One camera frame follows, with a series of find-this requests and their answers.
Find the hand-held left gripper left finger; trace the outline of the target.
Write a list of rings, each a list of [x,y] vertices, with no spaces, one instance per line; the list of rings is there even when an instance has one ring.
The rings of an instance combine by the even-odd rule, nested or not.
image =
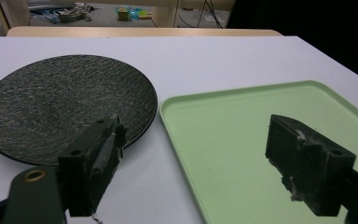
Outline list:
[[[127,129],[117,115],[98,119],[59,156],[66,180],[65,203],[71,217],[90,217],[123,159]]]

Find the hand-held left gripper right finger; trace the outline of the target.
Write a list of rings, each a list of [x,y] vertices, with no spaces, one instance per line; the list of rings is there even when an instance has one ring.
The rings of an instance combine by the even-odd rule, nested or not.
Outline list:
[[[273,115],[266,158],[282,175],[292,200],[319,217],[338,215],[342,181],[352,171],[355,154],[296,119]]]

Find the dark textured round plate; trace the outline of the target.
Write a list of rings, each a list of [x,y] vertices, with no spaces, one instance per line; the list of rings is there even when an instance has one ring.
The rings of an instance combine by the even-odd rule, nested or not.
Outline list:
[[[48,58],[0,80],[0,153],[55,165],[92,123],[114,115],[131,145],[148,129],[157,107],[151,81],[127,63],[95,55]]]

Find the light green plastic tray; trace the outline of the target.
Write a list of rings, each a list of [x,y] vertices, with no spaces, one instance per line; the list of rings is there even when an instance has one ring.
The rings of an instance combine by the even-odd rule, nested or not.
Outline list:
[[[297,119],[356,156],[358,108],[302,81],[172,97],[160,115],[206,224],[343,224],[290,198],[265,156],[271,115]]]

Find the light wooden table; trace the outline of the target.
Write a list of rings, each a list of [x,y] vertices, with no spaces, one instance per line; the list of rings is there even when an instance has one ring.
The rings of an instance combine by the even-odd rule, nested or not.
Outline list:
[[[282,36],[268,29],[18,26],[10,37]]]

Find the heap of tangled clutter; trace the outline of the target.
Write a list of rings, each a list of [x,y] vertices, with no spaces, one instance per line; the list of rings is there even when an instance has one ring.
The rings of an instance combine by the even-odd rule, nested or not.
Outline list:
[[[30,13],[34,19],[58,24],[75,21],[91,21],[90,13],[94,10],[95,7],[81,3],[75,4],[73,7],[45,7],[32,9]]]

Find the colourful small toys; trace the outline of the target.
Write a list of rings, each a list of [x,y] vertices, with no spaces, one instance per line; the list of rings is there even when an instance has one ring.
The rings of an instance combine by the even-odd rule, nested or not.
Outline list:
[[[152,13],[141,8],[117,7],[117,19],[119,21],[151,20]]]

